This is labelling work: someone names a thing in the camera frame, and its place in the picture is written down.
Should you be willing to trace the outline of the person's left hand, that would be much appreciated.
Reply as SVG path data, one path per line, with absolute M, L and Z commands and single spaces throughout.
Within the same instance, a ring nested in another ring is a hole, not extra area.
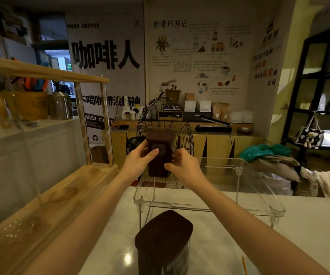
M 148 154 L 148 143 L 144 140 L 138 147 L 126 156 L 124 165 L 118 176 L 130 186 L 144 172 L 148 165 L 145 164 L 145 156 Z

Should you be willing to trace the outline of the person's right hand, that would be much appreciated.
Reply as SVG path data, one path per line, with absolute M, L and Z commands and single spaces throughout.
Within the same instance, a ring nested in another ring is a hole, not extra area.
M 189 154 L 186 149 L 175 150 L 171 163 L 183 168 L 180 174 L 174 175 L 186 188 L 194 192 L 210 188 L 211 184 L 201 171 L 198 159 Z

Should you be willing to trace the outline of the small dark brown canister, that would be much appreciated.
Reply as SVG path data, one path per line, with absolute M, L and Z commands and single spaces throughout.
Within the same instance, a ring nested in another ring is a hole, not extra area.
M 168 178 L 170 172 L 165 169 L 166 163 L 171 163 L 173 159 L 173 141 L 176 133 L 172 130 L 150 130 L 146 134 L 148 150 L 151 152 L 158 149 L 156 157 L 149 162 L 148 174 L 150 177 Z

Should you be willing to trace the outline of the person's left forearm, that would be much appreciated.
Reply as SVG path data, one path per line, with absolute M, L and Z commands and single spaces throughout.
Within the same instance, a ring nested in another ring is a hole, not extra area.
M 124 168 L 22 275 L 78 275 L 103 233 L 123 193 L 143 171 Z

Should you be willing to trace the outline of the wooden counter cabinet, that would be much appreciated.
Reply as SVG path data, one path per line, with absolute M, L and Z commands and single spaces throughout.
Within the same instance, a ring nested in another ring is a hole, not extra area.
M 120 121 L 119 123 L 129 125 L 129 128 L 126 130 L 121 130 L 116 127 L 111 129 L 114 164 L 121 168 L 126 157 L 126 141 L 136 136 L 138 121 Z M 240 153 L 245 148 L 265 142 L 265 137 L 257 132 L 244 134 L 238 131 L 239 127 L 251 128 L 253 126 L 252 124 L 232 123 L 231 133 L 196 132 L 195 127 L 198 124 L 205 125 L 206 123 L 190 123 L 195 157 L 204 155 L 209 158 L 239 158 Z

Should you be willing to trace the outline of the black flat appliance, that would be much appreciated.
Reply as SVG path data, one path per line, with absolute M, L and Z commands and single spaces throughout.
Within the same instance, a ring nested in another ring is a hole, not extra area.
M 183 120 L 188 122 L 203 122 L 201 116 L 206 118 L 212 118 L 211 112 L 199 112 L 199 111 L 185 111 L 183 112 Z

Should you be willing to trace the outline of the brown plant pot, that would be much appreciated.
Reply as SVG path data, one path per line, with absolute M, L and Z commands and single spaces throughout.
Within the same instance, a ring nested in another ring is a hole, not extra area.
M 178 104 L 179 97 L 180 97 L 181 90 L 176 89 L 166 89 L 166 98 L 174 102 L 175 104 Z

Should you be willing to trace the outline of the clear acrylic riser stand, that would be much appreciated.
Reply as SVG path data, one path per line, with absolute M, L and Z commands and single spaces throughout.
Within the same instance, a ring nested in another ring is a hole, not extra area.
M 265 176 L 242 159 L 197 159 L 206 179 L 218 190 L 251 214 L 268 219 L 272 228 L 278 225 L 286 208 L 267 184 Z M 155 216 L 155 208 L 211 212 L 173 173 L 167 178 L 152 177 L 146 170 L 140 177 L 133 199 L 139 213 L 140 229 Z

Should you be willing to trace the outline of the large dark brown canister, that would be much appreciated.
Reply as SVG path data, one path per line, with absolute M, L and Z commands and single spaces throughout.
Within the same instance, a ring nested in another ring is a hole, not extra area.
M 168 210 L 150 220 L 135 236 L 139 275 L 186 275 L 193 224 Z

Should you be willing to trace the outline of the green plastic bag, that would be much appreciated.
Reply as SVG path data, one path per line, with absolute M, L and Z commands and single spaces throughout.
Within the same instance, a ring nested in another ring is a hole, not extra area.
M 291 149 L 282 144 L 258 144 L 245 148 L 239 155 L 239 158 L 250 162 L 258 157 L 263 156 L 288 156 L 291 153 Z

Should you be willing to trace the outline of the grey burlap sack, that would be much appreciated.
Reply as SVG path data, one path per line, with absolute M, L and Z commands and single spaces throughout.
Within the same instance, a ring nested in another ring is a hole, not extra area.
M 249 162 L 249 165 L 258 172 L 272 173 L 286 180 L 300 182 L 300 177 L 294 167 L 300 164 L 292 157 L 280 155 L 265 155 Z

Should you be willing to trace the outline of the wooden shelf rack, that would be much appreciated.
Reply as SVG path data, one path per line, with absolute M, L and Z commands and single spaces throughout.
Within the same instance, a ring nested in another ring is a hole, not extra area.
M 0 58 L 10 128 L 0 129 L 0 275 L 21 275 L 118 173 L 112 159 L 103 77 Z M 12 82 L 37 78 L 73 82 L 79 117 L 23 121 Z M 92 162 L 81 84 L 98 84 L 109 163 Z

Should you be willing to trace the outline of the white banner with black characters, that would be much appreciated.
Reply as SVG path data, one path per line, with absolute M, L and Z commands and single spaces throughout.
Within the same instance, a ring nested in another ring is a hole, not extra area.
M 71 66 L 76 73 L 103 76 L 110 121 L 121 118 L 125 96 L 145 104 L 142 7 L 96 15 L 66 14 Z

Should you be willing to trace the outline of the tote bag with teddy bear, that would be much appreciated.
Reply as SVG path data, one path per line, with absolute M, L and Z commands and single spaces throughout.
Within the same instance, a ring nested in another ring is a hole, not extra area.
M 308 121 L 307 125 L 302 127 L 300 132 L 294 137 L 294 143 L 309 149 L 317 149 L 323 138 L 324 130 L 319 126 L 317 112 Z

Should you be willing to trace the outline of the black metal shelving unit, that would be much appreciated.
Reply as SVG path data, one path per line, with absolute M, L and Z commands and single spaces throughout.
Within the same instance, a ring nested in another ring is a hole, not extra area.
M 318 148 L 309 149 L 293 141 L 314 112 L 324 134 Z M 307 153 L 330 151 L 330 28 L 303 43 L 281 142 L 293 148 L 302 165 Z

